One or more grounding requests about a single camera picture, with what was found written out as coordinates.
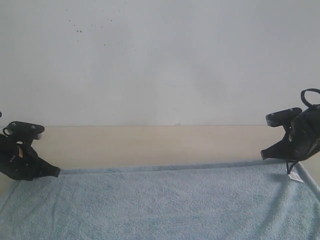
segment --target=white tag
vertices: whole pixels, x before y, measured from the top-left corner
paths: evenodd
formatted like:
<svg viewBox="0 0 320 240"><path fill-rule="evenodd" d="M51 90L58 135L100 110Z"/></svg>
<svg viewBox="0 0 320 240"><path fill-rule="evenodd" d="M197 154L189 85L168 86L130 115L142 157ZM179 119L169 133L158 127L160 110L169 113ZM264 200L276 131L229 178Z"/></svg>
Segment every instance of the white tag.
<svg viewBox="0 0 320 240"><path fill-rule="evenodd" d="M290 172L290 174L288 175L289 178L291 178L292 180L296 180L300 183L304 183L304 181L301 179L301 177L298 175L298 173L295 173L295 172Z"/></svg>

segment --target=light blue towel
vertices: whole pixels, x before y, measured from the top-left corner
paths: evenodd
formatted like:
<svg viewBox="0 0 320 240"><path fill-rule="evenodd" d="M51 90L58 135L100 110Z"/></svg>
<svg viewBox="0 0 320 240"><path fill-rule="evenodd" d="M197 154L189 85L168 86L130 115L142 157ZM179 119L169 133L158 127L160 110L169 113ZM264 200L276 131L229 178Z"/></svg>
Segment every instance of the light blue towel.
<svg viewBox="0 0 320 240"><path fill-rule="evenodd" d="M276 160L64 170L17 181L1 240L320 239L320 191Z"/></svg>

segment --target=white wall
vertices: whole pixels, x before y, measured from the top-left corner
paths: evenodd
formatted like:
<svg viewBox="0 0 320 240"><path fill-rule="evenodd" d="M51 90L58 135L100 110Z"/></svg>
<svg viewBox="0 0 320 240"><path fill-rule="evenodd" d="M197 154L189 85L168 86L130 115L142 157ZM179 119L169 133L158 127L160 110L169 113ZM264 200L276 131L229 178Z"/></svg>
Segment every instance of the white wall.
<svg viewBox="0 0 320 240"><path fill-rule="evenodd" d="M318 0L1 1L1 124L264 125L320 88L319 12Z"/></svg>

